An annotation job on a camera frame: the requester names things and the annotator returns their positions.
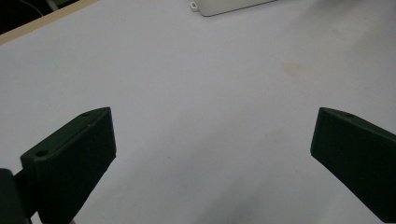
cable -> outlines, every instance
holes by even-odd
[[[25,1],[23,1],[23,0],[20,0],[20,2],[22,2],[22,3],[26,4],[26,5],[28,5],[29,7],[34,8],[34,9],[41,15],[41,17],[44,16],[43,13],[41,13],[40,10],[38,10],[38,9],[37,9],[35,6],[33,6],[32,4],[27,3],[27,2],[25,2]]]

white table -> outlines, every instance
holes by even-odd
[[[309,149],[321,106],[396,133],[396,1],[189,2],[101,0],[0,46],[0,166],[109,105],[78,224],[381,223]]]

white device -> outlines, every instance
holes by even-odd
[[[274,0],[195,0],[191,2],[191,9],[192,11],[200,11],[203,16],[213,16],[272,1]]]

table surface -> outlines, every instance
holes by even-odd
[[[189,6],[102,0],[0,46],[1,167],[111,106],[78,224],[381,223],[309,149],[321,106],[396,133],[396,1]]]

beige edge strip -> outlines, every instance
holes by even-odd
[[[10,40],[13,40],[21,35],[26,35],[27,33],[32,32],[35,29],[38,29],[42,26],[45,26],[53,21],[57,21],[60,18],[67,16],[81,8],[84,8],[98,0],[79,0],[76,3],[73,3],[70,6],[63,7],[57,11],[54,11],[44,17],[41,17],[35,21],[31,21],[29,23],[24,24],[14,30],[6,32],[0,35],[0,45],[7,43]]]

